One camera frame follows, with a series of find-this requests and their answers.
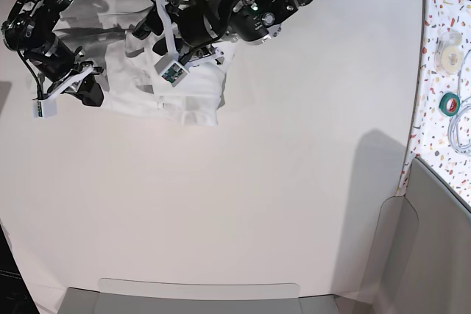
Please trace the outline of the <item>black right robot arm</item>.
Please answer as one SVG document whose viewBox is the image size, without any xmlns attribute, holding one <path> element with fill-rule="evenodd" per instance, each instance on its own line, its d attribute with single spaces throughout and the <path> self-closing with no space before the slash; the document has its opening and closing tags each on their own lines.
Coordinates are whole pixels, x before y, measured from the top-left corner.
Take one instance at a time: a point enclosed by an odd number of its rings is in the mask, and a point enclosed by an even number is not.
<svg viewBox="0 0 471 314">
<path fill-rule="evenodd" d="M 1 25 L 5 46 L 17 53 L 35 81 L 38 101 L 66 93 L 89 107 L 99 107 L 104 94 L 95 76 L 103 68 L 85 60 L 54 33 L 60 14 L 74 0 L 17 0 Z"/>
</svg>

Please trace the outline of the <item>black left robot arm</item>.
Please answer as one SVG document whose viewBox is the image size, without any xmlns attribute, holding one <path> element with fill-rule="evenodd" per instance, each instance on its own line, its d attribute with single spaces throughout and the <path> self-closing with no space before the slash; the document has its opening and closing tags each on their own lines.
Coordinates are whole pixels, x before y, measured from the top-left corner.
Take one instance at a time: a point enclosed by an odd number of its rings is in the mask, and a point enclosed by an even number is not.
<svg viewBox="0 0 471 314">
<path fill-rule="evenodd" d="M 256 44 L 313 0 L 164 0 L 174 30 L 177 59 L 187 64 L 214 54 L 216 43 L 241 39 Z"/>
</svg>

